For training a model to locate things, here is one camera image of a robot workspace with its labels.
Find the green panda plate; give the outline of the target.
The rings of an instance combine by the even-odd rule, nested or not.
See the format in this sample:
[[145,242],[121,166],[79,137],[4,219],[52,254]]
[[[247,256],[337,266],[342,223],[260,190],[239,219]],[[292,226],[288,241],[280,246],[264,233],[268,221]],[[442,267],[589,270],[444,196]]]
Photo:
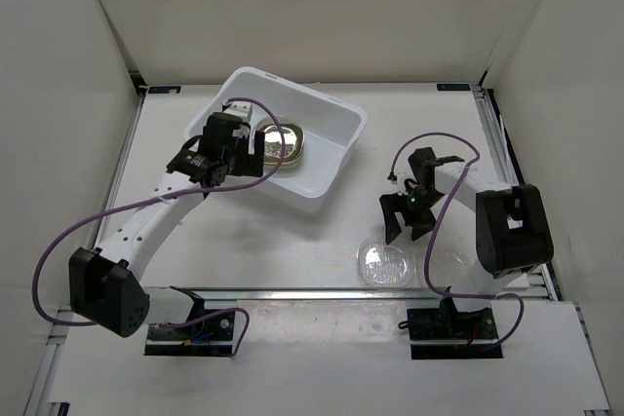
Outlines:
[[299,165],[303,158],[304,134],[285,133],[281,137],[277,132],[265,134],[264,165],[275,167],[279,162],[281,169],[290,170]]

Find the clear iridescent square plate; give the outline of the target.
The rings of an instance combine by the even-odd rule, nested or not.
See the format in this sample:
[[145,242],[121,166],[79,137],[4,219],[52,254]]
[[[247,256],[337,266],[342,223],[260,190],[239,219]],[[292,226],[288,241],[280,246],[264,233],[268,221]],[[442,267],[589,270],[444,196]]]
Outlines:
[[303,156],[305,135],[302,127],[293,120],[279,119],[281,129],[268,117],[261,119],[256,130],[264,134],[264,165],[282,168],[297,166]]

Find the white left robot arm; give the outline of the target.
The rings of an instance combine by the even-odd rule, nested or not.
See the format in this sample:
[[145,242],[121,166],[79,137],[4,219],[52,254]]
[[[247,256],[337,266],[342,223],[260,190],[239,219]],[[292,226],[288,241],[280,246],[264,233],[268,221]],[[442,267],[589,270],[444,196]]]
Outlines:
[[72,254],[74,313],[121,337],[151,320],[155,302],[140,280],[160,246],[208,190],[229,176],[263,175],[264,136],[252,130],[251,116],[236,108],[211,114],[167,164],[145,205],[95,248]]

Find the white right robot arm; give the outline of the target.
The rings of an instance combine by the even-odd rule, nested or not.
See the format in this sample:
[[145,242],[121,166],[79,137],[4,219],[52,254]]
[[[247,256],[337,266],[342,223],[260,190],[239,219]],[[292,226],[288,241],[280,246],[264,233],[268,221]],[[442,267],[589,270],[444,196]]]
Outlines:
[[439,329],[458,338],[513,280],[554,255],[545,208],[537,187],[486,179],[457,156],[438,157],[432,148],[414,150],[411,173],[391,173],[396,186],[379,197],[385,243],[392,244],[405,227],[414,241],[429,237],[425,263],[430,264],[435,241],[449,204],[458,201],[475,215],[477,259],[465,276],[446,288],[427,286],[443,297]]

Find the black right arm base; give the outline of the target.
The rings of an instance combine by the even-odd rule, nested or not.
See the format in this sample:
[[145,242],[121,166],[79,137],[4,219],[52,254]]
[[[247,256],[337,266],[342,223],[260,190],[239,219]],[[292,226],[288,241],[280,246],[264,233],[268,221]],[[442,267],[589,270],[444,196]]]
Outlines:
[[502,359],[491,308],[451,317],[441,309],[407,309],[398,323],[409,335],[412,360]]

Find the clear textured glass plate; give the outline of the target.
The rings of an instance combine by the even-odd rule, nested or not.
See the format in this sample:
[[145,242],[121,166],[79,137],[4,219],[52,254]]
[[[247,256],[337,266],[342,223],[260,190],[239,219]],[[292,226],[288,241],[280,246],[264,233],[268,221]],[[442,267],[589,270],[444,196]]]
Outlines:
[[378,240],[366,240],[356,253],[362,281],[377,289],[401,289],[413,279],[413,255],[400,247]]

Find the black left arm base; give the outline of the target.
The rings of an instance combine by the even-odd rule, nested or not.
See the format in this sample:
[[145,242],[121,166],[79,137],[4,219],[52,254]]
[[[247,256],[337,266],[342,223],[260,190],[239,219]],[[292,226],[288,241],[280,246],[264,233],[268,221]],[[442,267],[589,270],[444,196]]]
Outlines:
[[177,286],[151,287],[144,353],[168,357],[233,357],[235,314],[249,316],[234,301],[207,300]]

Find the clear frosted plate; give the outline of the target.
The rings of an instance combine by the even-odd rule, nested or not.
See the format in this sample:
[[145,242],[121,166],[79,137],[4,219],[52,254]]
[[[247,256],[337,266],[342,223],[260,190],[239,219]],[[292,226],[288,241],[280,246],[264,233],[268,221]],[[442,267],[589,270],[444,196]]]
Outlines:
[[[414,253],[414,287],[428,288],[424,275],[425,253],[425,248]],[[435,250],[430,260],[430,281],[436,288],[444,289],[461,280],[468,268],[469,262],[461,254],[447,249]]]

